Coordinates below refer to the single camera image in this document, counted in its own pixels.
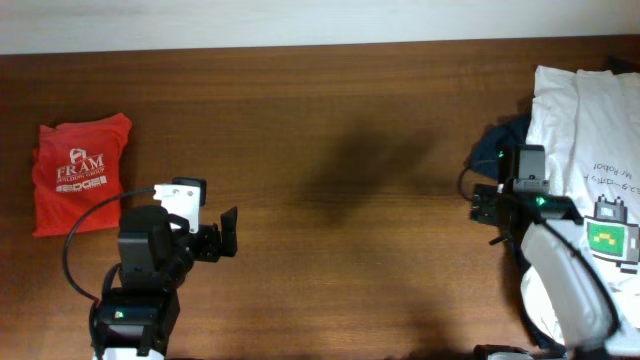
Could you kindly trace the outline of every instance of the white cloth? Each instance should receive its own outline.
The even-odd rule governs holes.
[[[600,257],[595,262],[624,316],[640,328],[640,275],[633,274],[640,272],[634,255],[640,247],[640,74],[540,66],[534,94],[527,143],[545,147],[551,194],[571,197],[588,217],[581,241]],[[626,219],[619,221],[625,207]],[[535,269],[525,274],[521,291],[531,320],[563,343]]]

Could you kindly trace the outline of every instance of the red t-shirt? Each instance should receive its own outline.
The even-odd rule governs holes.
[[[67,234],[97,203],[122,193],[119,162],[131,121],[122,114],[107,119],[40,126],[34,150],[36,230],[33,236]],[[118,226],[120,202],[114,201],[87,218],[78,232]]]

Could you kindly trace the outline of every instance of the robot graphic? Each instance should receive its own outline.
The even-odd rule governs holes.
[[[620,272],[638,274],[640,229],[627,223],[627,207],[618,197],[613,202],[598,196],[593,217],[585,216],[587,238],[593,257],[615,262]]]

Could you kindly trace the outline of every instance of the folded red cloth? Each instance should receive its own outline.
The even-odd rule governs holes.
[[[67,234],[97,203],[122,193],[119,162],[131,121],[118,114],[107,119],[40,126],[34,150],[36,230],[33,236]],[[118,226],[120,202],[114,201],[85,220],[79,232]]]

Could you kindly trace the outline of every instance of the white printed logo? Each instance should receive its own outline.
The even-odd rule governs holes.
[[[70,164],[56,169],[58,192],[82,191],[107,183],[104,173],[104,154],[87,155],[87,151],[74,148],[69,151]]]

